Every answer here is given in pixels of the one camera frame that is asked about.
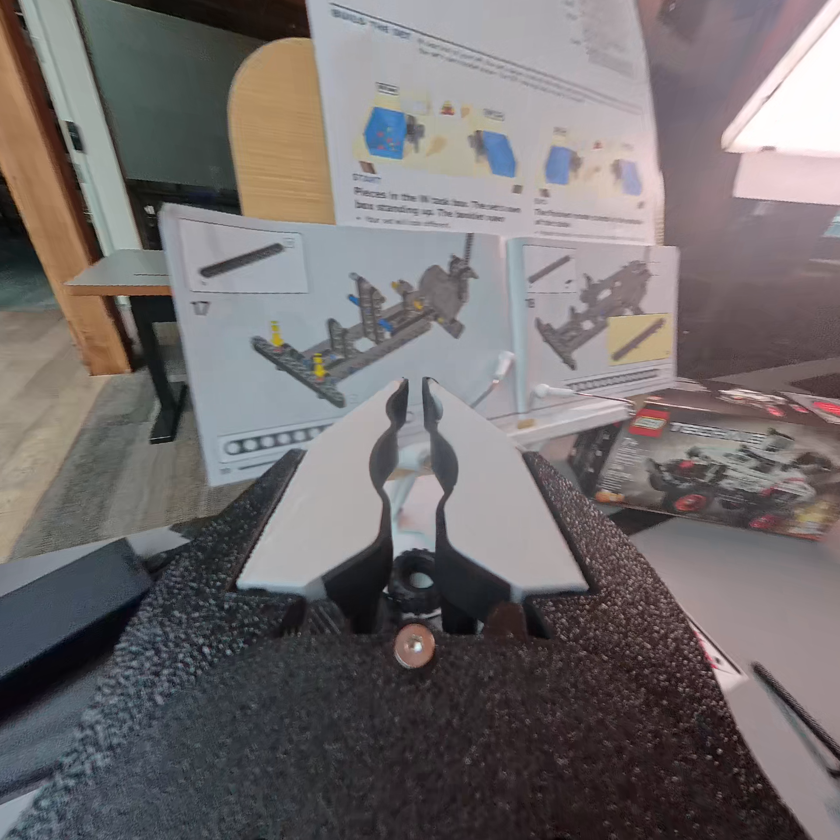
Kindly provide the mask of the grey desk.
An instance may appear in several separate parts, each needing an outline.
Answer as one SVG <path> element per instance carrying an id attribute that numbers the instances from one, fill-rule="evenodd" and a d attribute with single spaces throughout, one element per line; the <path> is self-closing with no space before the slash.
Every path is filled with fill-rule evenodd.
<path id="1" fill-rule="evenodd" d="M 747 676 L 723 689 L 741 734 L 779 795 L 810 838 L 838 838 L 838 783 L 828 780 L 805 744 L 806 731 L 752 674 L 751 662 L 781 677 L 807 709 L 838 736 L 838 531 L 827 542 L 750 535 L 688 520 L 670 520 L 630 540 L 686 613 L 719 643 Z M 186 639 L 200 673 L 277 628 L 278 604 L 268 615 L 254 607 L 209 608 L 208 622 Z M 2 725 L 5 796 L 39 786 L 76 742 L 82 713 L 104 679 L 94 666 L 69 679 L 30 710 Z"/>

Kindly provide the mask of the wooden door frame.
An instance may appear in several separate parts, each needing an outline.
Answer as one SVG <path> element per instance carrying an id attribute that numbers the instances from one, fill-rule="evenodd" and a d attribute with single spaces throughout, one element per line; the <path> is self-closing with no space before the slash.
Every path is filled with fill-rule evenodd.
<path id="1" fill-rule="evenodd" d="M 101 255 L 60 136 L 35 51 L 13 2 L 1 2 L 1 165 L 29 240 L 91 375 L 133 370 L 131 344 L 112 297 L 80 296 L 69 283 Z"/>

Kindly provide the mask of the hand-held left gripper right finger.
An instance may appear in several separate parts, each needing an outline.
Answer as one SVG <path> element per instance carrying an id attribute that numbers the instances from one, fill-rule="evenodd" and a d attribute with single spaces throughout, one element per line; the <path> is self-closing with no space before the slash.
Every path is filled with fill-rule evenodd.
<path id="1" fill-rule="evenodd" d="M 474 634 L 499 606 L 584 595 L 591 584 L 520 448 L 431 377 L 423 379 L 443 629 Z"/>

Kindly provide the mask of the printed task sheet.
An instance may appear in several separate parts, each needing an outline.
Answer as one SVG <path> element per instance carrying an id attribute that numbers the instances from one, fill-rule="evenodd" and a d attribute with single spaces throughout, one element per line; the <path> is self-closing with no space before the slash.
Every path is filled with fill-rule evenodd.
<path id="1" fill-rule="evenodd" d="M 635 2 L 306 7 L 337 224 L 660 243 Z"/>

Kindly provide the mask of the open instruction booklet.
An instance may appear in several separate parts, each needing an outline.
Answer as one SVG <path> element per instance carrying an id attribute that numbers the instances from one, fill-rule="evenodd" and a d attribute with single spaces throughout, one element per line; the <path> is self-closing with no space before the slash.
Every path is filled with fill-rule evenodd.
<path id="1" fill-rule="evenodd" d="M 389 382 L 513 429 L 676 378 L 681 254 L 592 238 L 272 222 L 174 204 L 161 242 L 206 474 L 253 479 Z"/>

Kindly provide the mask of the toy set box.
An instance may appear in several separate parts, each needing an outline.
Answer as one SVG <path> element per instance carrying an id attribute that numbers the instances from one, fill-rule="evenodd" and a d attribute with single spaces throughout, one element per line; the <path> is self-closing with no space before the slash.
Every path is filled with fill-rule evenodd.
<path id="1" fill-rule="evenodd" d="M 820 541 L 839 517 L 832 397 L 686 381 L 578 434 L 568 464 L 607 505 Z"/>

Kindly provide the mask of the black toy tyre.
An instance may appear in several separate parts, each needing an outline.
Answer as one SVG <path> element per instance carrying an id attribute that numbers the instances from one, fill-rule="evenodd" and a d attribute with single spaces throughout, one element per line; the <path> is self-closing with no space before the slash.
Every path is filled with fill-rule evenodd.
<path id="1" fill-rule="evenodd" d="M 438 600 L 434 581 L 435 558 L 425 549 L 410 549 L 393 564 L 388 591 L 406 612 L 431 612 Z"/>

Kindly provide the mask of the bright studio light panel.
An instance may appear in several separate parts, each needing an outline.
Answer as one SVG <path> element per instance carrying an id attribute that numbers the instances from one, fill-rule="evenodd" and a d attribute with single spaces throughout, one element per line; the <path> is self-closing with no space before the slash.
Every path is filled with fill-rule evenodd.
<path id="1" fill-rule="evenodd" d="M 738 156 L 734 197 L 838 207 L 839 2 L 805 24 L 780 17 L 760 81 L 721 136 Z"/>

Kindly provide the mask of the toy sticker sheet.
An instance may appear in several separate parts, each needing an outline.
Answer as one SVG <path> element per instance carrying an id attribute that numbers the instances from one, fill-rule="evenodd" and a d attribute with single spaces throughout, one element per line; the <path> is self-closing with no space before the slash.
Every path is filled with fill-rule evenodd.
<path id="1" fill-rule="evenodd" d="M 688 617 L 688 624 L 724 695 L 732 693 L 736 688 L 748 681 L 749 678 L 736 662 L 690 616 Z"/>

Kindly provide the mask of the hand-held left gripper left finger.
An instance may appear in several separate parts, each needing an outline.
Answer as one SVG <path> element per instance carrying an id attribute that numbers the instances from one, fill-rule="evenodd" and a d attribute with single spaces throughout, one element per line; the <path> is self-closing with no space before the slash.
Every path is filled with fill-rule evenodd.
<path id="1" fill-rule="evenodd" d="M 373 632 L 391 578 L 391 503 L 410 384 L 393 381 L 310 444 L 260 528 L 236 580 L 246 593 L 335 604 Z"/>

